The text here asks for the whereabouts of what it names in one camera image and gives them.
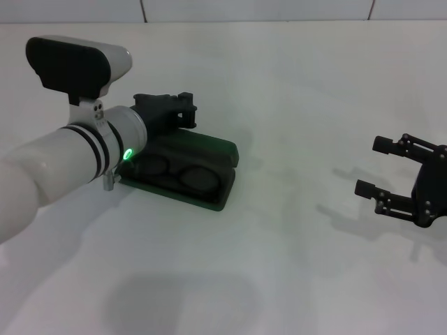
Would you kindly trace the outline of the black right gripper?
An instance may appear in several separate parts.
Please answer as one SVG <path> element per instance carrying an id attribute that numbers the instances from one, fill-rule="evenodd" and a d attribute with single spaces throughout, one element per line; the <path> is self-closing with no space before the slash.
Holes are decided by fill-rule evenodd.
<path id="1" fill-rule="evenodd" d="M 413 200 L 357 180 L 354 193 L 374 199 L 376 214 L 414 222 L 421 228 L 428 228 L 437 218 L 446 216 L 446 145 L 437 147 L 405 133 L 396 142 L 376 136 L 372 150 L 423 163 L 411 193 Z"/>

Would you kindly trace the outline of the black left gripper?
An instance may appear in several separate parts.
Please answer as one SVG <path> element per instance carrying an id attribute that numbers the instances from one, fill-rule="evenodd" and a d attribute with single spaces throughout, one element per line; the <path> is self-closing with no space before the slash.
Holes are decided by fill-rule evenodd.
<path id="1" fill-rule="evenodd" d="M 197 107 L 193 94 L 182 92 L 174 95 L 136 94 L 133 110 L 142 119 L 147 139 L 152 140 L 179 127 L 196 127 Z"/>

